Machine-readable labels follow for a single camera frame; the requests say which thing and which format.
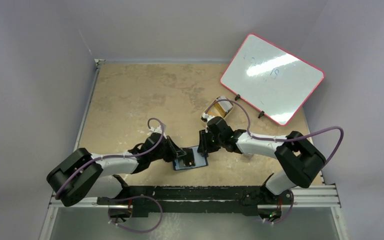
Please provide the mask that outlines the navy blue leather card holder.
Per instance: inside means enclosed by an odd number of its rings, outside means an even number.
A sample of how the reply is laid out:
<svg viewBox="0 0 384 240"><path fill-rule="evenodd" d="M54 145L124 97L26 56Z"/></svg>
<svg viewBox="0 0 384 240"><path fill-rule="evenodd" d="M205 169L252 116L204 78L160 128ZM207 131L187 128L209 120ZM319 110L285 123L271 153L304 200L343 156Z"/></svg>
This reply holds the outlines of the navy blue leather card holder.
<svg viewBox="0 0 384 240"><path fill-rule="evenodd" d="M206 155L198 153L198 146L183 147L182 153L173 161L173 169L175 171L190 170L209 165Z"/></svg>

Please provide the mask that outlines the beige oval plastic tray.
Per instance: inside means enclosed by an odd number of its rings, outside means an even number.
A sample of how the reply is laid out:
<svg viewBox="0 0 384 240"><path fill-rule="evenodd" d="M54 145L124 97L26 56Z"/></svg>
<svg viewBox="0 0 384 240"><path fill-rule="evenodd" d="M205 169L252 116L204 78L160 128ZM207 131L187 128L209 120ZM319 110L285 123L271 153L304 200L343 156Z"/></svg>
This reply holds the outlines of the beige oval plastic tray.
<svg viewBox="0 0 384 240"><path fill-rule="evenodd" d="M218 96L213 102L214 104L208 106L201 114L200 120L203 126L205 126L209 119L214 117L221 117L225 119L230 112L234 109L234 105L229 101L219 101L219 100L228 100L225 95Z"/></svg>

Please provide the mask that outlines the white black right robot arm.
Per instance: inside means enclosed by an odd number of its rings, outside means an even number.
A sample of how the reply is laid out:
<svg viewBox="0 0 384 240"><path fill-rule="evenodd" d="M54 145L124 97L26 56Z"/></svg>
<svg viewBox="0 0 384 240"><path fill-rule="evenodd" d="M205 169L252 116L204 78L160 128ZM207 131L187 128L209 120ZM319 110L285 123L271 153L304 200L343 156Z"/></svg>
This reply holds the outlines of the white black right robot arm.
<svg viewBox="0 0 384 240"><path fill-rule="evenodd" d="M260 155L276 159L281 170L270 175L262 185L260 196L268 204L294 187L308 188L325 166L325 156L298 131L269 136L233 130L222 117L213 117L199 131L197 152L207 157L225 149L229 153Z"/></svg>

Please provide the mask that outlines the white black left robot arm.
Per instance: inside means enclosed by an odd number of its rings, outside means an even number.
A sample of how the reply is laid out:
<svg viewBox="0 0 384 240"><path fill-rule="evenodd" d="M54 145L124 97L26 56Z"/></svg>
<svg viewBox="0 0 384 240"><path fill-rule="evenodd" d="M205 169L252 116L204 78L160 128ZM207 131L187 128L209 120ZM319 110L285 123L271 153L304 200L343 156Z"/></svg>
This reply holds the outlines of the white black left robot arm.
<svg viewBox="0 0 384 240"><path fill-rule="evenodd" d="M143 143L123 153L95 154L81 147L57 165L46 177L55 199L71 207L84 198L97 195L110 198L118 205L126 203L129 191L118 174L136 174L152 162L174 162L190 154L178 147L169 136L152 133Z"/></svg>

